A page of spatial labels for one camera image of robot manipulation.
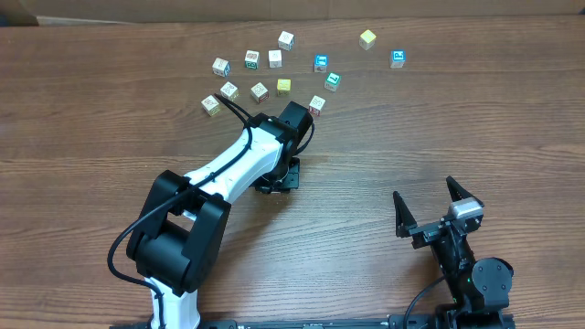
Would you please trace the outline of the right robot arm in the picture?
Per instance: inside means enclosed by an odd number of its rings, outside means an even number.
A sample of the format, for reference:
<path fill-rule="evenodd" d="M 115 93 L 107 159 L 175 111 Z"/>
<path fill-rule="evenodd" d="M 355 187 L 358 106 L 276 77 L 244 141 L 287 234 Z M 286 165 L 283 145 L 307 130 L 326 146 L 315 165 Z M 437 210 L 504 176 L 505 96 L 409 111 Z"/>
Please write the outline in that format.
<path fill-rule="evenodd" d="M 390 328 L 514 328 L 509 306 L 513 267 L 500 258 L 477 260 L 467 236 L 481 227 L 484 203 L 453 177 L 446 178 L 452 199 L 447 214 L 423 226 L 417 224 L 399 192 L 393 193 L 396 236 L 411 238 L 412 247 L 429 246 L 441 268 L 441 277 L 419 292 L 402 315 L 388 318 Z M 440 304 L 433 314 L 413 315 L 416 303 L 440 283 L 446 283 L 452 302 Z"/>

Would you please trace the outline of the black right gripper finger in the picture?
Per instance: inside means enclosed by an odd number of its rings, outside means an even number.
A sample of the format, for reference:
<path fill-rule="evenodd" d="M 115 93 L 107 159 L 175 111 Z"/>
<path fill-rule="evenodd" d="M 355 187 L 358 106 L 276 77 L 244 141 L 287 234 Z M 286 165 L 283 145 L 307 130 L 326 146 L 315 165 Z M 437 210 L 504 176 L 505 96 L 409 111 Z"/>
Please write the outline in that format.
<path fill-rule="evenodd" d="M 417 221 L 398 191 L 393 192 L 393 202 L 396 212 L 396 236 L 407 238 L 411 235 L 410 231 L 418 226 Z"/>
<path fill-rule="evenodd" d="M 477 202 L 480 202 L 479 198 L 463 188 L 452 176 L 449 175 L 446 177 L 446 183 L 452 202 L 461 201 L 470 197 L 474 198 Z"/>

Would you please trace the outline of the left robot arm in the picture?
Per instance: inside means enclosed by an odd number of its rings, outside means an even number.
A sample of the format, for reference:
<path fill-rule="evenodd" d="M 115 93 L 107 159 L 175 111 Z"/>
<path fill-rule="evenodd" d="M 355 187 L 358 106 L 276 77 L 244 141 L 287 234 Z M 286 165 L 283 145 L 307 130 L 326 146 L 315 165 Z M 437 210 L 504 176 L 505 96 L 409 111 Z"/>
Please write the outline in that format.
<path fill-rule="evenodd" d="M 279 116 L 224 104 L 243 122 L 240 138 L 209 164 L 153 182 L 137 220 L 119 237 L 147 287 L 153 314 L 145 328 L 197 328 L 197 291 L 217 260 L 232 204 L 249 187 L 288 193 L 300 184 L 298 155 L 314 134 L 307 108 L 291 101 Z"/>

